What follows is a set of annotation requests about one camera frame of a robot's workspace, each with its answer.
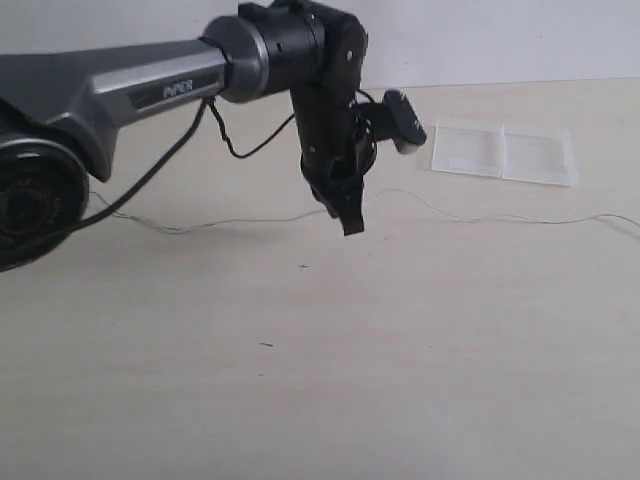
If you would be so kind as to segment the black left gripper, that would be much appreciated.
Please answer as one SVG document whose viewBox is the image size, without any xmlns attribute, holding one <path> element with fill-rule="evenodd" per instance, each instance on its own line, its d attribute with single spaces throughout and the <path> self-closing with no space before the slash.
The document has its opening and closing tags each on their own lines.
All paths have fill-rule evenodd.
<svg viewBox="0 0 640 480">
<path fill-rule="evenodd" d="M 341 97 L 316 83 L 300 86 L 299 141 L 302 173 L 315 200 L 339 219 L 345 236 L 362 233 L 364 175 L 373 147 L 355 93 Z"/>
</svg>

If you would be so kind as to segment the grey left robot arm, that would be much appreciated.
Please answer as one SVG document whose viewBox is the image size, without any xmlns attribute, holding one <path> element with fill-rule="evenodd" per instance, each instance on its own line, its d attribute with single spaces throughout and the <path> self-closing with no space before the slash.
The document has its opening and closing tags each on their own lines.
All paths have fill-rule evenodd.
<svg viewBox="0 0 640 480">
<path fill-rule="evenodd" d="M 91 179 L 112 173 L 119 131 L 190 102 L 242 104 L 288 92 L 301 172 L 345 234 L 364 228 L 376 155 L 356 96 L 368 47 L 360 20 L 313 1 L 243 3 L 193 40 L 1 58 L 1 267 L 37 261 L 102 220 Z"/>
</svg>

